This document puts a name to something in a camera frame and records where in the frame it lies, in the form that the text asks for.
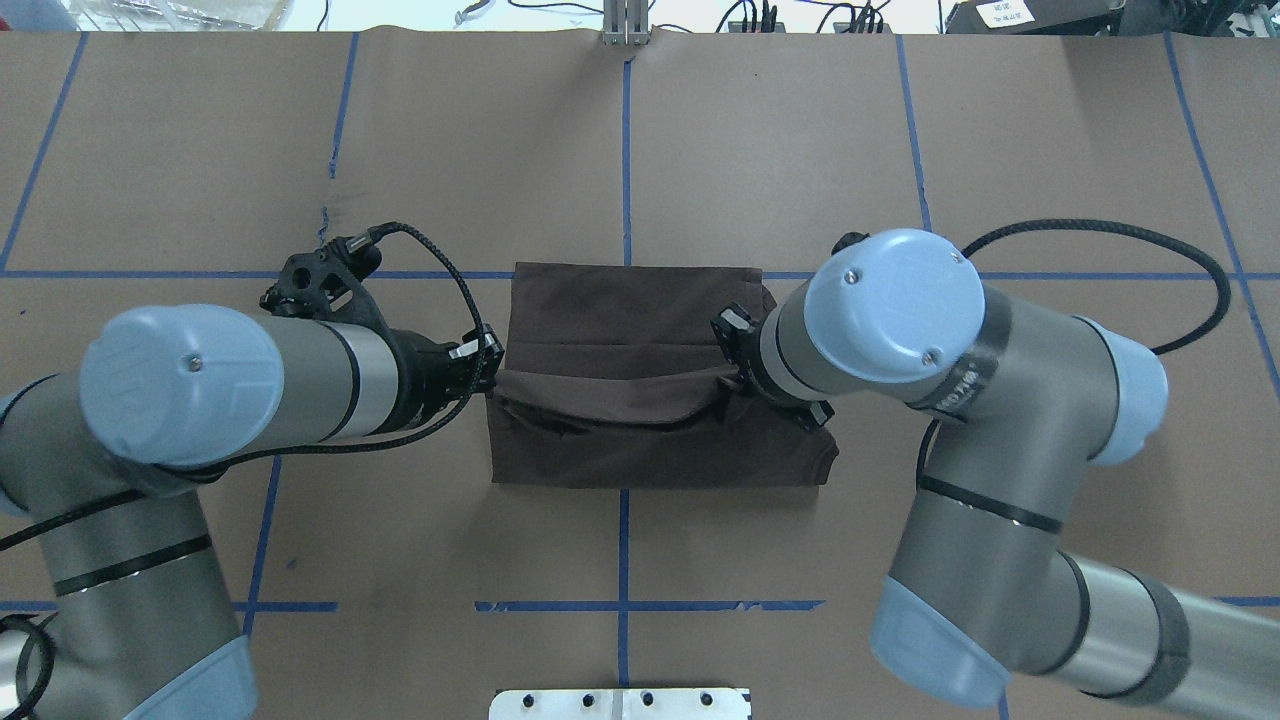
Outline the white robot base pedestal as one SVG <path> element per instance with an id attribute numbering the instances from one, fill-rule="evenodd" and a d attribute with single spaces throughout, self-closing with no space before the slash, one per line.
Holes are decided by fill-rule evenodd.
<path id="1" fill-rule="evenodd" d="M 750 691 L 732 687 L 511 689 L 489 719 L 753 719 Z"/>

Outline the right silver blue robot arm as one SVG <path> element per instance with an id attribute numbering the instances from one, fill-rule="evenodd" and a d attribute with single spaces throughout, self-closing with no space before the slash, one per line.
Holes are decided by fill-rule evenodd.
<path id="1" fill-rule="evenodd" d="M 972 255 L 923 229 L 849 233 L 760 320 L 730 305 L 710 323 L 748 388 L 809 430 L 856 392 L 932 418 L 874 656 L 968 708 L 1021 673 L 1128 707 L 1275 719 L 1275 620 L 1060 547 L 1087 469 L 1160 428 L 1160 351 L 986 284 Z"/>

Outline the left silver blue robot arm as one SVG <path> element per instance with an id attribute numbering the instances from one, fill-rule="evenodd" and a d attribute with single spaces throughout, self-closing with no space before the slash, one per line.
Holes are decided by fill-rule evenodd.
<path id="1" fill-rule="evenodd" d="M 493 377 L 458 342 L 188 304 L 113 318 L 76 372 L 3 400 L 3 510 L 52 612 L 3 619 L 5 719 L 248 719 L 259 705 L 197 491 L 256 457 L 412 442 Z"/>

